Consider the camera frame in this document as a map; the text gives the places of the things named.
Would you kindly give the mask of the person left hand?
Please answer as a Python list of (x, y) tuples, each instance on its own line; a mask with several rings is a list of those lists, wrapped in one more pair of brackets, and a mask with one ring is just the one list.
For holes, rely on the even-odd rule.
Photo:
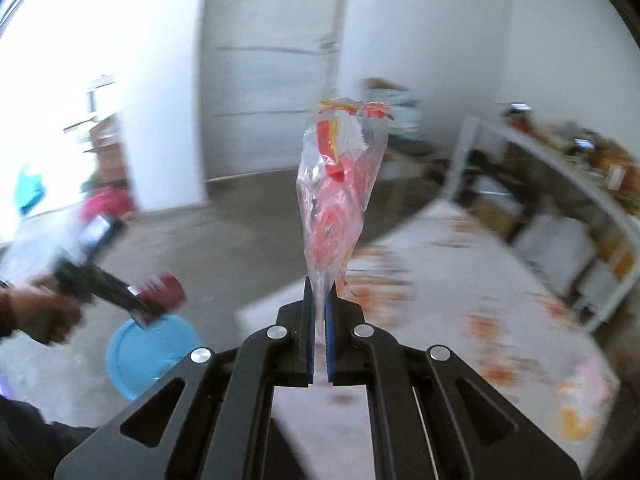
[(42, 283), (1, 283), (1, 337), (15, 332), (40, 344), (64, 344), (81, 321), (74, 297), (65, 296)]

